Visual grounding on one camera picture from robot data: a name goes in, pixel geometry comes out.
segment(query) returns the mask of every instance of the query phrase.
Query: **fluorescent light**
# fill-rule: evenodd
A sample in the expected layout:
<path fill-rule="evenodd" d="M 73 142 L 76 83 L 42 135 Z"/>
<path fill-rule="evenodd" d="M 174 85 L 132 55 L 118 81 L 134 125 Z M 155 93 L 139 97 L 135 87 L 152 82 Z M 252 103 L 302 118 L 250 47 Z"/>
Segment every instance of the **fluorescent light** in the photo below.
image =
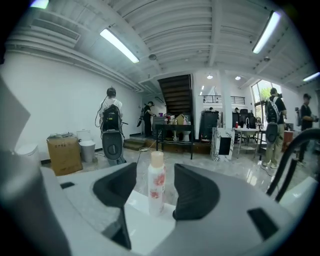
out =
<path fill-rule="evenodd" d="M 312 75 L 309 75 L 309 76 L 306 77 L 305 79 L 303 79 L 303 81 L 304 81 L 304 82 L 308 82 L 308 81 L 310 81 L 311 79 L 314 79 L 314 78 L 316 78 L 316 77 L 319 76 L 319 75 L 320 75 L 320 72 L 314 73 L 314 74 L 312 74 Z"/>
<path fill-rule="evenodd" d="M 30 7 L 46 9 L 49 4 L 49 0 L 34 0 Z"/>
<path fill-rule="evenodd" d="M 127 47 L 125 47 L 125 45 L 118 38 L 116 38 L 114 34 L 112 34 L 108 29 L 104 29 L 100 33 L 100 36 L 102 36 L 104 39 L 108 40 L 111 44 L 117 47 L 133 63 L 139 62 L 139 59 L 136 56 L 134 56 L 134 54 Z"/>
<path fill-rule="evenodd" d="M 260 53 L 261 49 L 265 46 L 266 42 L 269 40 L 271 34 L 276 29 L 278 22 L 280 20 L 280 14 L 272 11 L 271 15 L 266 23 L 266 26 L 263 30 L 262 36 L 259 38 L 257 44 L 253 48 L 253 53 L 258 54 Z"/>

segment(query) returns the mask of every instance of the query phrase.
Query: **pink floral bottle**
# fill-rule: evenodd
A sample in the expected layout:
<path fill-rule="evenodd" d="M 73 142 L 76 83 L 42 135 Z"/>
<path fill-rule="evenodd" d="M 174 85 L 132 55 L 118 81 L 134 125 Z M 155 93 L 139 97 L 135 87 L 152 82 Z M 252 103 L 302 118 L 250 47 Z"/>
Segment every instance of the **pink floral bottle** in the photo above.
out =
<path fill-rule="evenodd" d="M 165 205 L 166 167 L 164 153 L 154 151 L 151 153 L 151 164 L 148 167 L 148 202 L 149 213 L 159 216 Z"/>

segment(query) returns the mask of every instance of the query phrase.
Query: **tiled floor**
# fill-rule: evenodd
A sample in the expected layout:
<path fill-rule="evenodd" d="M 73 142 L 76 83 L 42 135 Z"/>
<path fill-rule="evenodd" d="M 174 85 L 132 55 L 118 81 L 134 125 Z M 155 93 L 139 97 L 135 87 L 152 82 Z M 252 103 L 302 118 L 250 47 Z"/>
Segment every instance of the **tiled floor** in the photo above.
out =
<path fill-rule="evenodd" d="M 124 158 L 127 162 L 136 162 L 139 157 L 139 151 L 134 151 L 130 149 L 124 149 Z M 94 170 L 107 168 L 109 163 L 103 156 L 103 151 L 97 152 L 96 154 L 98 161 L 95 163 L 83 163 L 83 170 L 80 172 L 92 172 Z M 137 175 L 136 175 L 136 185 L 135 190 L 139 193 L 147 195 L 148 191 L 148 166 L 150 164 L 151 152 L 141 152 L 140 158 L 137 165 Z M 302 182 L 308 176 L 314 177 L 314 173 L 318 170 L 319 165 L 316 160 L 318 156 L 306 153 L 305 160 L 309 163 L 306 167 L 302 168 L 297 166 L 294 172 L 293 178 L 290 182 L 289 188 L 296 186 Z M 213 172 L 225 174 L 228 176 L 233 176 L 242 180 L 247 181 L 252 186 L 259 190 L 266 191 L 271 183 L 271 176 L 275 175 L 275 169 L 264 170 L 258 165 L 259 156 L 254 158 L 252 153 L 241 153 L 239 159 L 235 156 L 232 157 L 230 162 L 216 162 L 212 161 L 209 155 L 204 154 L 193 154 L 193 160 L 190 160 L 189 153 L 171 153 L 164 152 L 164 162 L 166 165 L 166 181 L 165 181 L 165 195 L 166 202 L 175 205 L 177 202 L 178 194 L 174 186 L 174 165 L 175 164 L 186 164 L 191 166 L 196 166 L 204 169 L 208 169 Z M 289 163 L 287 164 L 285 171 L 281 177 L 278 185 L 278 189 L 281 187 L 284 178 L 287 174 L 289 168 Z M 274 198 L 277 193 L 277 189 L 271 196 Z"/>

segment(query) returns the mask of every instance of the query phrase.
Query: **white shirt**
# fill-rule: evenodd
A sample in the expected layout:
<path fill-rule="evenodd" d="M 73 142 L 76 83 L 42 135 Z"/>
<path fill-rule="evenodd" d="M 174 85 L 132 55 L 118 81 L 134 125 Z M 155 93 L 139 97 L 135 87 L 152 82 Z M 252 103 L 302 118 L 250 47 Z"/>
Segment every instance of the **white shirt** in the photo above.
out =
<path fill-rule="evenodd" d="M 111 105 L 115 105 L 116 107 L 118 107 L 119 111 L 120 111 L 120 117 L 122 119 L 122 103 L 121 101 L 117 100 L 116 98 L 106 98 L 105 101 L 101 101 L 100 105 L 99 105 L 99 109 L 101 107 L 101 109 L 99 110 L 99 117 L 102 117 L 103 112 L 105 111 L 105 109 L 109 108 Z"/>

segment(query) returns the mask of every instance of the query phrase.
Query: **khaki pants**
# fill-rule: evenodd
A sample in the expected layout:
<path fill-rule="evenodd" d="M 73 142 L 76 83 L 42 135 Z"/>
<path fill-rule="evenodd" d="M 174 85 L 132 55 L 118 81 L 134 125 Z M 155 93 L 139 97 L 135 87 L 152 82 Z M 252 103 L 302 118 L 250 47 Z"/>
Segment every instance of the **khaki pants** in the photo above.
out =
<path fill-rule="evenodd" d="M 285 125 L 278 124 L 278 136 L 273 144 L 268 144 L 265 152 L 264 162 L 267 164 L 270 162 L 276 165 L 278 163 L 278 157 L 280 155 L 282 144 L 285 136 Z"/>

